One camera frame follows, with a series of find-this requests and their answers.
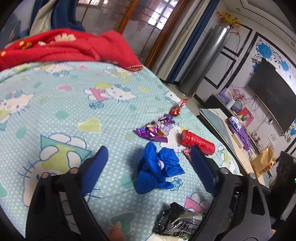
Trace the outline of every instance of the purple candy wrapper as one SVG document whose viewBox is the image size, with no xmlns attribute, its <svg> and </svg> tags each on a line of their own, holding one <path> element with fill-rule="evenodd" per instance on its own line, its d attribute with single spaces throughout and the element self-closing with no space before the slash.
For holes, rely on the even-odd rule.
<svg viewBox="0 0 296 241">
<path fill-rule="evenodd" d="M 168 142 L 168 138 L 165 133 L 161 130 L 162 125 L 174 124 L 173 117 L 168 114 L 164 114 L 163 117 L 158 120 L 154 120 L 143 126 L 142 128 L 136 128 L 136 133 L 138 136 L 156 142 Z"/>
</svg>

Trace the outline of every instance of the bed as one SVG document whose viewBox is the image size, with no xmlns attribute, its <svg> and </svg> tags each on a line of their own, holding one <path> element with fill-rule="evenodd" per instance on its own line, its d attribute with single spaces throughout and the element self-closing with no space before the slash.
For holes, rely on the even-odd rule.
<svg viewBox="0 0 296 241">
<path fill-rule="evenodd" d="M 121 221 L 127 240 L 157 240 L 158 215 L 170 203 L 206 212 L 207 193 L 177 138 L 183 129 L 213 142 L 211 156 L 239 174 L 223 144 L 187 109 L 166 132 L 185 174 L 167 178 L 174 187 L 139 195 L 137 165 L 148 140 L 134 130 L 168 113 L 180 99 L 147 68 L 130 72 L 99 62 L 28 63 L 0 73 L 0 205 L 25 235 L 28 206 L 43 172 L 57 175 L 77 167 L 104 145 L 108 162 L 85 200 L 105 232 Z M 75 221 L 61 194 L 72 230 Z"/>
</svg>

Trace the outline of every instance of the flat screen tv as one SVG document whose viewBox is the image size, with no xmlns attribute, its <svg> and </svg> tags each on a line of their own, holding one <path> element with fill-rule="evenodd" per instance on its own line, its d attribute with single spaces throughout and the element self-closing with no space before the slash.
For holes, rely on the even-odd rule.
<svg viewBox="0 0 296 241">
<path fill-rule="evenodd" d="M 296 95 L 274 67 L 262 58 L 248 87 L 265 104 L 282 131 L 296 118 Z"/>
</svg>

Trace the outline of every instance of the finger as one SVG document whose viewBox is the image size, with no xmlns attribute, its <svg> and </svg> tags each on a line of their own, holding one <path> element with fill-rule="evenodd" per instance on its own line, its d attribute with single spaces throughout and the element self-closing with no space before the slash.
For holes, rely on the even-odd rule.
<svg viewBox="0 0 296 241">
<path fill-rule="evenodd" d="M 121 231 L 121 222 L 118 221 L 108 234 L 110 241 L 126 241 L 124 233 Z"/>
</svg>

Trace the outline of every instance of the cylindrical appliance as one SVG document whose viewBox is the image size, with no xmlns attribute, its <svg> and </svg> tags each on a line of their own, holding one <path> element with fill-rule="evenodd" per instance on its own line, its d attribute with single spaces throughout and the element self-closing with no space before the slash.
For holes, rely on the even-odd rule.
<svg viewBox="0 0 296 241">
<path fill-rule="evenodd" d="M 182 78 L 178 89 L 186 96 L 191 97 L 199 84 L 211 68 L 218 54 L 225 44 L 230 26 L 216 25 L 209 35 L 200 52 L 194 57 L 194 61 Z"/>
</svg>

